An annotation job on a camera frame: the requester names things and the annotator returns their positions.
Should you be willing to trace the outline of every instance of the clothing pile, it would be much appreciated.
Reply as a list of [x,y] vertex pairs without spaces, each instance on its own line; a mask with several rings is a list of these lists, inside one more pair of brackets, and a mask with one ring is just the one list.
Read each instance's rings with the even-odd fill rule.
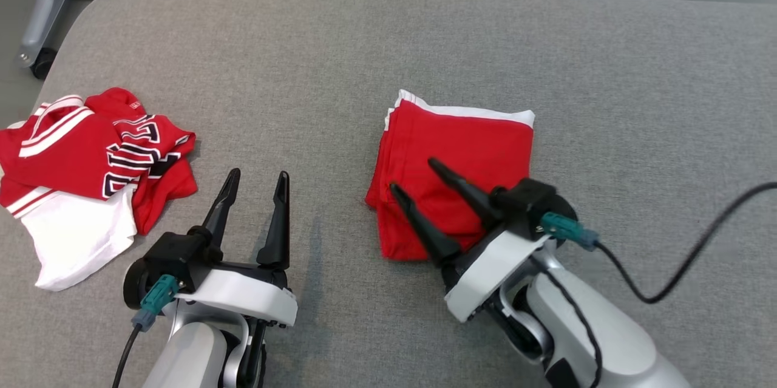
[[421,213],[468,250],[483,236],[480,220],[436,176],[427,161],[438,158],[469,183],[491,192],[528,177],[535,115],[472,107],[430,106],[400,90],[388,109],[375,174],[365,201],[378,216],[383,256],[425,260],[427,253],[390,191],[397,183]]
[[184,158],[194,140],[119,87],[42,104],[0,131],[0,205],[33,237],[35,285],[86,279],[147,234],[167,200],[197,191]]

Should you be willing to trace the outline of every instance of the gray cushioned table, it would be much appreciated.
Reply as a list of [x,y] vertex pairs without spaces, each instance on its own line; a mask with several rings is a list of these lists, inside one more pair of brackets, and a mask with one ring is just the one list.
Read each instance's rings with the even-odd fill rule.
[[[777,177],[775,23],[769,6],[658,0],[96,0],[39,100],[130,89],[196,131],[200,191],[58,293],[34,288],[32,241],[0,214],[0,386],[109,386],[131,330],[125,269],[202,221],[233,166],[228,260],[255,252],[277,173],[291,174],[300,311],[268,335],[266,386],[545,386],[487,316],[457,324],[433,267],[381,259],[362,199],[386,108],[405,87],[435,105],[533,109],[532,175],[654,291],[729,200]],[[692,385],[774,386],[775,217],[777,195],[754,200],[655,306],[601,253],[561,257]],[[167,327],[139,337],[122,386],[142,385]]]

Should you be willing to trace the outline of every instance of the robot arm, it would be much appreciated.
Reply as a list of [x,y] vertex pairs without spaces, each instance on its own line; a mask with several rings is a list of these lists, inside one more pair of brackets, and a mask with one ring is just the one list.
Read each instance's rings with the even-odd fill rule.
[[[127,271],[124,301],[136,310],[145,308],[160,279],[175,278],[173,295],[161,308],[172,321],[169,340],[144,388],[261,386],[266,328],[294,326],[297,300],[285,272],[288,173],[278,177],[275,211],[256,264],[222,261],[222,238],[239,181],[240,170],[231,170],[202,225],[186,235],[164,233]],[[225,325],[227,330],[216,327]]]
[[[419,213],[400,186],[392,194],[441,269],[445,300],[460,322],[487,311],[552,386],[689,386],[629,316],[566,271],[555,258],[564,242],[543,217],[577,220],[555,188],[524,179],[491,195],[466,183],[436,159],[430,166],[480,217],[486,236],[468,253]],[[529,281],[513,300],[508,293]]]

